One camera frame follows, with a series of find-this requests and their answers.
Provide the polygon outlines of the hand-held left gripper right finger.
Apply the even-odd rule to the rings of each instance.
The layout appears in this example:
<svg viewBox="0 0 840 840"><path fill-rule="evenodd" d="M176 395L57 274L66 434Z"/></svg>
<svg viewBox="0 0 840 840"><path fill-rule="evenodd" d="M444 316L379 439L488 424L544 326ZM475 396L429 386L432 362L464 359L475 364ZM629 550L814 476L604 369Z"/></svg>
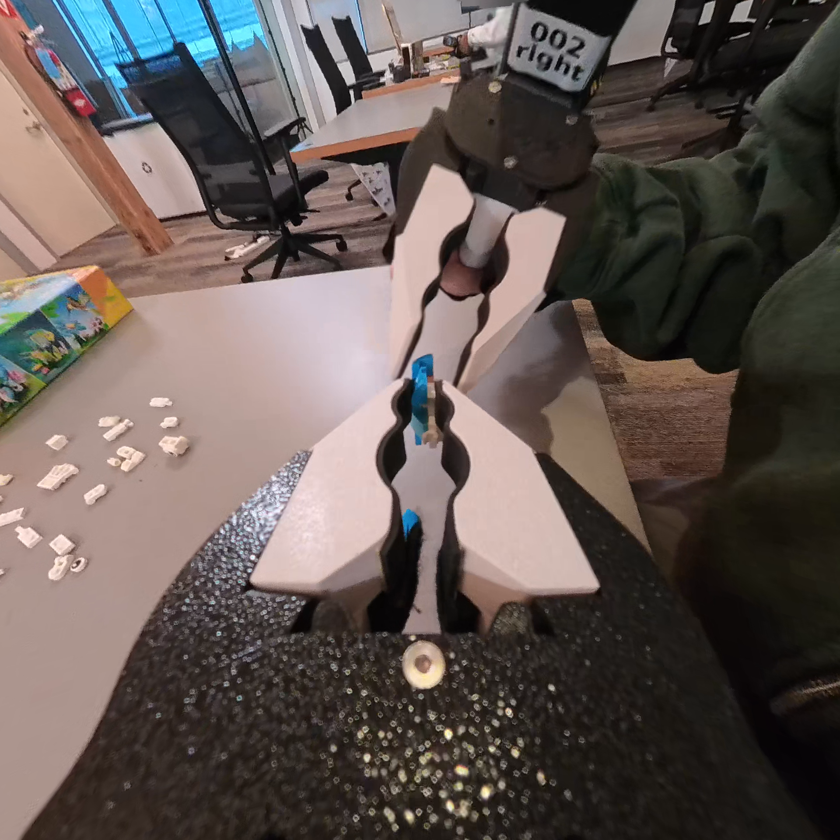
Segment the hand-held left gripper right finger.
<svg viewBox="0 0 840 840"><path fill-rule="evenodd" d="M442 631L485 634L505 604L597 593L533 449L449 382L437 383L437 426L455 485L437 555Z"/></svg>

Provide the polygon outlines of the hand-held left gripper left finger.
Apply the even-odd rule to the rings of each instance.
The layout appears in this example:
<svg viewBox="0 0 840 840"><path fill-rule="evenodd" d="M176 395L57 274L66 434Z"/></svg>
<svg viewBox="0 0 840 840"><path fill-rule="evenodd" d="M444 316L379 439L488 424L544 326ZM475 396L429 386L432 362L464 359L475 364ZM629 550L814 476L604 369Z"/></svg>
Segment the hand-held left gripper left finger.
<svg viewBox="0 0 840 840"><path fill-rule="evenodd" d="M394 381L318 441L250 575L261 592L331 601L401 632L417 591L393 480L406 462L412 381Z"/></svg>

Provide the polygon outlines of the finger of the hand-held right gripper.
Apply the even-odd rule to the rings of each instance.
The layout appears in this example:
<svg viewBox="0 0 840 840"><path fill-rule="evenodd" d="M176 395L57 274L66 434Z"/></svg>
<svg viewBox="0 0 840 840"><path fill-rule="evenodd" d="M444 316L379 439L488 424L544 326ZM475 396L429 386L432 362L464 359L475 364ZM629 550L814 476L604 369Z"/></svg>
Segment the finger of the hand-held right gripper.
<svg viewBox="0 0 840 840"><path fill-rule="evenodd" d="M475 206L459 173L432 165L404 230L395 237L389 328L393 379L403 376L412 358L426 306L443 273L446 248L466 231Z"/></svg>
<svg viewBox="0 0 840 840"><path fill-rule="evenodd" d="M462 353L456 388L474 388L543 302L564 227L565 217L545 206L511 216L502 237L507 266L479 305L478 329Z"/></svg>

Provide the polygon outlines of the blue and tan lego assembly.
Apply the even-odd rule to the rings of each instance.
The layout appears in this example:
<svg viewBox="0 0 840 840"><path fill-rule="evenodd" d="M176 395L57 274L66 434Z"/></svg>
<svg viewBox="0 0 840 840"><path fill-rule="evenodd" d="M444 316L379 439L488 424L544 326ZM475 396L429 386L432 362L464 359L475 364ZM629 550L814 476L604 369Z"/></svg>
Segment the blue and tan lego assembly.
<svg viewBox="0 0 840 840"><path fill-rule="evenodd" d="M434 356L421 355L412 363L413 393L411 397L411 429L415 445L434 449L441 441L436 419L436 380Z"/></svg>

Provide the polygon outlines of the person's right forearm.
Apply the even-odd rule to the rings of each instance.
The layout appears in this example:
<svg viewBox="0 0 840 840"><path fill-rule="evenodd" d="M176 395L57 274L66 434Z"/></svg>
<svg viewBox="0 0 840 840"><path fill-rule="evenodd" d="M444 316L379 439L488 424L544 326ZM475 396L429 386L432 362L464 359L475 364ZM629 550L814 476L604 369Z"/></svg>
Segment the person's right forearm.
<svg viewBox="0 0 840 840"><path fill-rule="evenodd" d="M761 298L837 231L838 82L835 8L733 149L656 165L596 155L594 215L554 290L589 301L639 360L739 367Z"/></svg>

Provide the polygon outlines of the pile of white lego pieces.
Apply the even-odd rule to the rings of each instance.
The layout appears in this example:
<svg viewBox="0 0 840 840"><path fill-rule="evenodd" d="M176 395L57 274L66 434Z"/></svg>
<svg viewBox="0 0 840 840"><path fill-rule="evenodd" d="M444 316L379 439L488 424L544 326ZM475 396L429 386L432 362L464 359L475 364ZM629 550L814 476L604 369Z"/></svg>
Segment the pile of white lego pieces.
<svg viewBox="0 0 840 840"><path fill-rule="evenodd" d="M98 426L104 430L102 438L108 443L113 443L129 432L133 428L134 423L128 417L109 415L99 418ZM177 435L165 435L159 443L161 451L166 455L174 457L183 456L189 450L190 446L190 442L186 437ZM141 465L146 457L147 454L143 451L125 444L118 447L114 454L106 459L106 462L110 468L118 469L127 475ZM79 474L80 468L77 465L71 463L54 464L43 478L37 482L36 488L45 492L56 492L70 479ZM92 507L100 499L107 496L108 493L109 486L100 482L84 492L82 499L86 507ZM2 527L14 527L16 540L31 550L42 542L44 537L36 528L20 524L26 515L27 510L25 507L2 511ZM48 572L48 578L51 581L61 581L67 574L78 574L87 568L89 560L76 553L78 543L70 539L66 534L57 534L49 541L48 546L55 555Z"/></svg>

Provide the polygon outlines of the colourful lego box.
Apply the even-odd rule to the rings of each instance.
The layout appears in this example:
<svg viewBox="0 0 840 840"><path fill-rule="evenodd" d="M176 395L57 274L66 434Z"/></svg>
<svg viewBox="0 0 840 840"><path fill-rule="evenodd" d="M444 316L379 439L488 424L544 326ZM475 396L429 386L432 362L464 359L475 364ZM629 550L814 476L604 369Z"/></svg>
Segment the colourful lego box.
<svg viewBox="0 0 840 840"><path fill-rule="evenodd" d="M1 283L1 425L133 311L98 266Z"/></svg>

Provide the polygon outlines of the person's right hand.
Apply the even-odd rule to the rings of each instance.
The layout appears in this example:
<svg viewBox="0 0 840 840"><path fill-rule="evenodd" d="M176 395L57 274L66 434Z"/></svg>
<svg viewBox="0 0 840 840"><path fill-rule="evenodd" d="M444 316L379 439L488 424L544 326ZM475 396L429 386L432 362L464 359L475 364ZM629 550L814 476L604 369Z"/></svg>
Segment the person's right hand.
<svg viewBox="0 0 840 840"><path fill-rule="evenodd" d="M464 264L459 252L448 259L439 281L439 289L456 301L483 295L490 278L487 266L472 267Z"/></svg>

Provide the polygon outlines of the white patterned bag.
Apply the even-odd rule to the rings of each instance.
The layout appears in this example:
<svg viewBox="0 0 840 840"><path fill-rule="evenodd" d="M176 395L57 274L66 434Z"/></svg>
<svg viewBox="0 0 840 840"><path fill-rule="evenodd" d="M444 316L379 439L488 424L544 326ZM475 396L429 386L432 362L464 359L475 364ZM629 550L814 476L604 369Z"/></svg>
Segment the white patterned bag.
<svg viewBox="0 0 840 840"><path fill-rule="evenodd" d="M384 162L375 164L353 163L351 168L374 203L387 217L394 217L396 202L389 166Z"/></svg>

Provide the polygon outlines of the grey table with wooden edge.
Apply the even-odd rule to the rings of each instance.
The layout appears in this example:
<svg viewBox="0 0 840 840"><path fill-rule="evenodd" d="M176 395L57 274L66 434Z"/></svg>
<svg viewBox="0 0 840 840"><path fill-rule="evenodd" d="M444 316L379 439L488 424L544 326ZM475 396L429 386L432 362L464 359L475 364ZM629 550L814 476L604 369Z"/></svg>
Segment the grey table with wooden edge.
<svg viewBox="0 0 840 840"><path fill-rule="evenodd" d="M433 111L446 110L454 89L439 82L359 100L294 147L291 159L360 165L399 159Z"/></svg>

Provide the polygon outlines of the black high-back chair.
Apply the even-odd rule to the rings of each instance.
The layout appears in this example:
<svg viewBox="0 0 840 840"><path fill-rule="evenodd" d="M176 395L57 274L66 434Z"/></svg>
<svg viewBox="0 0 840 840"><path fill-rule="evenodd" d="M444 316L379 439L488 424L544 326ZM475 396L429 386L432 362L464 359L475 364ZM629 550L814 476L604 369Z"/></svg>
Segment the black high-back chair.
<svg viewBox="0 0 840 840"><path fill-rule="evenodd" d="M332 53L330 53L320 27L301 26L301 32L309 51L316 60L318 67L327 82L332 94L335 111L337 114L341 114L343 111L350 108L353 102L360 100L364 89L370 86L369 82L375 80L362 79L349 85L344 79L336 59L332 56Z"/></svg>
<svg viewBox="0 0 840 840"><path fill-rule="evenodd" d="M355 98L361 98L364 91L383 88L385 72L372 69L351 18L349 16L332 17L332 26L353 72L352 90Z"/></svg>

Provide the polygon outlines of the group of black chairs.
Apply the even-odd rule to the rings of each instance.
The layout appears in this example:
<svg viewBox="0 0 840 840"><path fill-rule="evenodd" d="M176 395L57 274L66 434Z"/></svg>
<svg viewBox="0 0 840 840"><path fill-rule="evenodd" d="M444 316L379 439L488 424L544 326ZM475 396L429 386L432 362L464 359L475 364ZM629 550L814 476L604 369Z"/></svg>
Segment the group of black chairs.
<svg viewBox="0 0 840 840"><path fill-rule="evenodd" d="M737 16L736 1L677 1L665 32L661 55L688 61L687 72L666 82L649 99L646 110L676 93L689 93L695 109L704 109L711 94L724 95L710 109L728 126L682 145L683 151L719 141L722 148L739 136L740 120L748 105L778 78L813 36L835 2L750 2L747 17Z"/></svg>

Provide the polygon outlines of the large black office chair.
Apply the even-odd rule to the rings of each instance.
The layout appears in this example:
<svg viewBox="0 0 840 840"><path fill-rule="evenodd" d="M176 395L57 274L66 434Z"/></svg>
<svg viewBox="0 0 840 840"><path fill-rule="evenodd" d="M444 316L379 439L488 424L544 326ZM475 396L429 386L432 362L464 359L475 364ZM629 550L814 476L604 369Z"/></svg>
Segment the large black office chair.
<svg viewBox="0 0 840 840"><path fill-rule="evenodd" d="M128 89L187 164L211 222L222 230L267 235L274 241L244 264L241 281L254 281L252 269L273 260L270 279L287 261L310 256L340 270L341 262L316 247L333 242L344 253L347 242L337 233L291 232L312 212L308 195L329 180L323 169L299 174L291 158L290 138L306 120L278 123L271 135L279 141L286 171L276 173L260 134L247 132L215 92L183 43L150 58L117 65Z"/></svg>

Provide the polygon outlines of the white cabinet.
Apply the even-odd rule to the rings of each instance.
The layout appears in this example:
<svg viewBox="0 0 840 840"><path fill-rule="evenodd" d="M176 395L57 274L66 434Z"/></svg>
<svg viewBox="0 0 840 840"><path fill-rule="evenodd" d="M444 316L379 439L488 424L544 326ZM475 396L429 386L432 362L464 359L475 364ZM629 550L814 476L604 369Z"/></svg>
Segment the white cabinet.
<svg viewBox="0 0 840 840"><path fill-rule="evenodd" d="M189 166L149 115L104 123L101 136L158 219L206 213Z"/></svg>

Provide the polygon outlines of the person's dark green hoodie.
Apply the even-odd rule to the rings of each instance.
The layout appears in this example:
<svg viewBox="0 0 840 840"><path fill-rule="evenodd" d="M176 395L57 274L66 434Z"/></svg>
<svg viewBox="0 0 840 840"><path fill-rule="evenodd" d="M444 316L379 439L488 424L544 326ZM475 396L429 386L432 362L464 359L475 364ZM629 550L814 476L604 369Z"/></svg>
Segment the person's dark green hoodie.
<svg viewBox="0 0 840 840"><path fill-rule="evenodd" d="M838 838L838 242L761 300L742 342L724 466L679 586L760 743Z"/></svg>

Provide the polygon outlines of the red fire extinguisher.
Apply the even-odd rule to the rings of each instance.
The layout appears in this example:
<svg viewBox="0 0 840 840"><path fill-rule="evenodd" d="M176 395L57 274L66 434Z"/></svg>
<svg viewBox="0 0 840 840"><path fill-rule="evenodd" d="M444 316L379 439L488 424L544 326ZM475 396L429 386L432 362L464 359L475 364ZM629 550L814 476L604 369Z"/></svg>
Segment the red fire extinguisher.
<svg viewBox="0 0 840 840"><path fill-rule="evenodd" d="M64 99L78 117L91 119L97 115L98 111L95 104L89 99L87 93L84 92L73 77L70 77L69 80L64 81L62 84L64 85Z"/></svg>

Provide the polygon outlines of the beige door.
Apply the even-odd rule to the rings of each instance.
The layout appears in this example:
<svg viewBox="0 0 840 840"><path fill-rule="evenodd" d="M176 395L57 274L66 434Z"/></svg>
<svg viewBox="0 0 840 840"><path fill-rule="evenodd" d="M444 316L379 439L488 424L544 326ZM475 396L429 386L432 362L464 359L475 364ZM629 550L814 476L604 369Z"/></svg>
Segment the beige door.
<svg viewBox="0 0 840 840"><path fill-rule="evenodd" d="M54 257L117 223L4 73L1 191L9 212Z"/></svg>

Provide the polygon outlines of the wooden post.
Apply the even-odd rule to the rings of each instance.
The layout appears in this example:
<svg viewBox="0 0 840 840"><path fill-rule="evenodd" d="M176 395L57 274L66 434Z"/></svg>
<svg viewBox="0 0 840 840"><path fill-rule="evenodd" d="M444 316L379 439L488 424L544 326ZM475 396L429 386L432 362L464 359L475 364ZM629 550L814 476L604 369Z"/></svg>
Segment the wooden post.
<svg viewBox="0 0 840 840"><path fill-rule="evenodd" d="M148 256L173 246L172 237L153 214L89 118L67 106L57 89L27 53L21 17L2 13L1 62L7 79L46 126L50 137L79 172L111 216Z"/></svg>

